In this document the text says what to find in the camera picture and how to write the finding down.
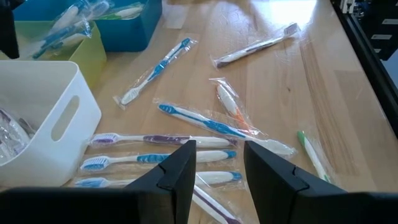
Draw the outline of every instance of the black machine part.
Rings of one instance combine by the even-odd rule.
[[[252,141],[244,165],[260,223],[397,223],[398,195],[348,193]]]
[[[123,189],[11,189],[0,194],[0,215],[15,223],[186,224],[195,167],[196,141],[188,141]]]
[[[19,58],[12,10],[23,2],[23,0],[0,0],[0,51],[11,59]]]

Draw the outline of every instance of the purple toothbrush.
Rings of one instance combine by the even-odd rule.
[[[166,135],[136,135],[123,136],[116,133],[95,134],[90,141],[93,147],[106,147],[119,141],[143,141],[157,144],[182,145],[188,140],[196,140],[197,147],[221,148],[236,145],[236,140],[206,136],[166,136]]]

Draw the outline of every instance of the plastic wrapper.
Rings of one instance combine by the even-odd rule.
[[[116,20],[116,19],[135,19],[140,15],[142,9],[144,8],[144,4],[141,2],[135,2],[128,6],[114,8],[106,12],[105,15],[101,16],[98,19],[105,20]]]
[[[82,175],[114,174],[118,172],[142,173],[155,167],[165,160],[175,148],[153,147],[150,150],[134,148],[130,152],[108,151],[102,154],[84,156],[79,168]],[[197,151],[197,171],[200,170],[234,170],[237,152],[235,149],[219,149]]]
[[[249,133],[245,129],[239,129],[237,127],[234,127],[234,123],[237,123],[237,121],[231,117],[229,117],[229,120],[234,121],[233,123],[223,123],[218,120],[206,117],[200,112],[197,112],[190,108],[179,107],[177,105],[173,105],[168,102],[162,102],[159,100],[154,100],[154,103],[157,103],[158,109],[168,115],[174,116],[178,119],[182,119],[190,124],[207,129],[209,131],[213,131],[214,133],[222,134],[226,137],[238,138],[244,141],[254,141],[283,158],[290,159],[297,152],[294,148],[287,146],[279,141],[273,139],[263,140],[257,136],[250,135],[261,133],[258,130],[256,132],[252,131],[256,130],[256,128],[250,127],[251,132]]]
[[[85,188],[121,188],[138,179],[143,174],[115,173],[115,174],[97,174],[89,177],[74,178],[69,187]],[[244,186],[242,174],[239,171],[201,171],[197,172],[195,184],[209,185],[216,189],[230,190],[242,188]]]
[[[336,184],[334,170],[324,154],[321,145],[316,140],[310,139],[304,131],[297,131],[297,137],[307,152],[319,178],[331,184]]]
[[[116,103],[125,109],[126,106],[140,95],[140,92],[150,83],[160,76],[163,71],[176,59],[187,53],[197,41],[186,38],[177,44],[154,68],[146,71],[130,88],[121,96],[114,96]]]
[[[250,128],[252,124],[249,116],[232,86],[225,78],[211,78],[210,80],[216,85],[217,97],[224,106],[226,112],[238,121],[238,126],[241,129],[246,130],[248,133],[252,133]]]
[[[77,0],[68,9],[63,11],[54,20],[54,24],[49,34],[54,34],[66,27],[70,27],[83,19],[92,21],[104,15],[113,6],[113,2],[109,0]]]
[[[29,141],[30,137],[18,122],[0,109],[0,164],[20,154]]]
[[[36,60],[43,56],[49,49],[59,49],[61,46],[65,45],[65,43],[69,43],[69,45],[71,43],[76,43],[75,40],[79,39],[79,36],[82,35],[91,37],[91,28],[86,20],[65,27],[43,39],[25,46],[21,49],[21,57]]]
[[[245,214],[242,201],[236,203],[231,200],[246,193],[245,190],[236,189],[220,192],[209,185],[195,184],[192,201],[214,219],[212,223],[254,223],[250,214]]]
[[[230,63],[232,63],[242,57],[245,57],[249,54],[253,54],[254,52],[260,51],[260,50],[270,47],[272,45],[278,44],[278,43],[284,41],[285,39],[291,37],[299,30],[300,30],[300,28],[298,27],[297,23],[289,24],[287,27],[284,28],[284,34],[282,36],[276,37],[273,39],[261,40],[261,41],[255,42],[253,44],[250,44],[243,49],[240,49],[240,50],[237,50],[234,52],[230,52],[220,58],[212,59],[213,65],[216,68],[222,68],[224,66],[227,66]]]
[[[88,141],[93,148],[112,147],[135,142],[181,146],[189,140],[196,140],[198,148],[229,148],[237,144],[235,139],[218,138],[213,136],[184,136],[179,134],[146,134],[127,135],[117,133],[95,134]]]

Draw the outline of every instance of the white plastic basket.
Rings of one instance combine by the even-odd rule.
[[[75,173],[101,110],[74,62],[0,61],[0,106],[40,127],[0,165],[0,186],[61,186]]]

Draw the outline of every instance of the blue toothbrush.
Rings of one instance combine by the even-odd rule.
[[[205,116],[183,109],[172,105],[160,104],[159,109],[163,112],[170,114],[176,118],[180,118],[189,123],[195,124],[201,128],[209,129],[219,134],[225,134],[228,136],[238,137],[243,140],[255,141],[256,143],[262,145],[266,149],[272,151],[273,153],[279,154],[281,156],[291,156],[295,153],[295,149],[282,144],[279,141],[272,139],[260,140],[240,132],[237,128],[228,126],[221,122],[213,121],[212,119],[206,118]]]
[[[236,182],[241,179],[242,179],[242,174],[235,171],[206,171],[206,172],[197,172],[195,177],[195,183],[223,184],[228,182]],[[105,179],[104,177],[91,177],[76,181],[75,187],[102,188],[102,187],[125,186],[133,181],[135,181],[135,179],[108,180]]]
[[[170,154],[144,154],[140,156],[126,157],[108,157],[96,156],[86,159],[80,169],[85,171],[99,171],[107,168],[107,166],[119,162],[143,162],[143,163],[160,163]],[[236,157],[236,152],[232,150],[214,150],[197,152],[197,162],[214,162],[223,159]]]
[[[137,98],[139,93],[141,92],[142,89],[153,79],[158,77],[162,72],[165,70],[165,68],[169,65],[171,61],[175,59],[175,56],[178,55],[185,47],[188,47],[190,43],[192,43],[193,40],[190,38],[186,38],[181,43],[179,43],[177,46],[175,46],[158,65],[153,69],[152,73],[137,87],[131,88],[129,91],[127,91],[126,94],[122,97],[120,103],[122,105],[127,105],[130,103],[132,100]]]

